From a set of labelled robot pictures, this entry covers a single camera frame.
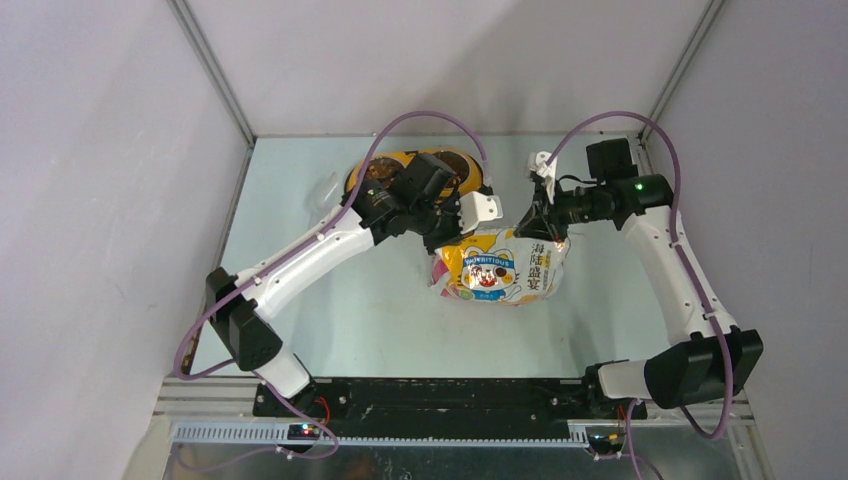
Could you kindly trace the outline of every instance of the white robotic arm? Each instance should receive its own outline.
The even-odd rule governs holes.
[[[254,312],[261,320],[266,323],[270,322],[292,298],[324,274],[345,260],[374,247],[374,237],[371,230],[360,225],[362,217],[353,209],[348,210],[326,234],[319,233],[319,230],[331,221],[341,209],[340,205],[334,207],[327,217],[302,237],[266,260],[242,270],[236,275],[236,286],[245,282],[255,283],[252,288],[244,292],[243,297],[256,305]],[[270,265],[313,236],[317,236],[314,243],[277,267],[265,278],[259,278],[259,272],[266,265]],[[291,398],[303,390],[311,380],[309,372],[291,348],[285,344],[282,345],[276,356],[254,371],[286,398]]]
[[[268,259],[234,276],[222,268],[212,272],[206,280],[210,304],[247,282],[253,284],[210,319],[236,365],[255,372],[286,398],[307,387],[312,380],[309,372],[268,322],[324,274],[389,237],[413,231],[432,251],[471,234],[479,222],[500,218],[500,201],[495,196],[471,192],[459,197],[454,191],[443,198],[442,192],[454,178],[455,173],[441,160],[419,154],[388,188],[380,181],[365,180],[352,208],[335,207],[318,225]],[[341,218],[327,229],[341,212]]]
[[[680,257],[674,250],[669,234],[670,209],[668,206],[649,208],[643,215],[632,215],[621,231],[639,259],[657,296],[671,345],[686,343],[693,338],[709,338],[715,332],[705,319],[706,310],[701,305]],[[686,239],[680,214],[677,214],[677,245],[684,249],[701,285],[710,298],[716,320],[722,333],[730,334],[736,320],[727,313],[710,287],[689,241]],[[647,360],[617,362],[603,365],[598,370],[603,393],[608,398],[652,398],[646,385]]]
[[[738,392],[762,353],[762,341],[755,330],[741,331],[718,301],[692,253],[679,212],[674,222],[678,240],[672,240],[673,193],[668,182],[661,175],[638,175],[626,139],[600,142],[586,151],[595,180],[584,183],[593,186],[570,191],[552,184],[554,173],[542,168],[550,153],[531,156],[536,192],[516,236],[565,237],[569,225],[612,220],[639,254],[659,300],[671,348],[648,360],[591,366],[584,383],[607,399],[652,399],[662,408],[721,398],[725,393],[724,362],[711,324],[714,319],[728,345],[732,389]],[[706,305],[679,249],[704,290]]]

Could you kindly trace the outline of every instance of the snack bag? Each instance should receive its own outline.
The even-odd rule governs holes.
[[[523,305],[553,294],[570,245],[516,238],[514,228],[481,229],[436,250],[432,288],[443,297]]]

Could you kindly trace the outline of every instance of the light blue table surface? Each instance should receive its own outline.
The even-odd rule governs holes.
[[[588,178],[586,145],[613,135],[578,135],[558,175]],[[559,136],[484,136],[495,193],[514,224],[530,205],[523,177],[530,152]],[[262,138],[256,144],[222,265],[252,266],[323,216],[309,199],[332,172],[365,155],[370,137]],[[378,151],[454,146],[461,136],[389,137]],[[314,376],[576,377],[587,365],[649,358],[668,347],[659,304],[639,258],[612,222],[570,229],[559,291],[544,302],[498,307],[440,297],[428,288],[431,260],[420,237],[389,239],[338,266],[295,298],[271,325]],[[204,326],[192,371],[228,358]],[[245,374],[235,366],[220,374]]]

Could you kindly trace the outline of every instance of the gray wall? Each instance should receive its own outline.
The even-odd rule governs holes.
[[[118,478],[245,145],[166,2],[0,11],[0,477]]]
[[[729,2],[661,123],[693,248],[765,342],[748,391],[778,478],[844,478],[848,2]]]
[[[706,3],[191,2],[259,135],[369,133],[422,108],[481,132],[562,132],[605,110],[647,111]],[[400,130],[455,128],[418,119]]]

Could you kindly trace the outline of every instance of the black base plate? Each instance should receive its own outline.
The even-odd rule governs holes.
[[[256,394],[254,416],[292,416],[267,387]],[[323,404],[312,401],[323,397],[336,435],[405,439],[569,438],[568,420],[615,420],[629,402],[591,404],[579,380],[559,378],[320,378],[309,396],[295,400],[324,418]],[[640,405],[633,418],[646,417]]]

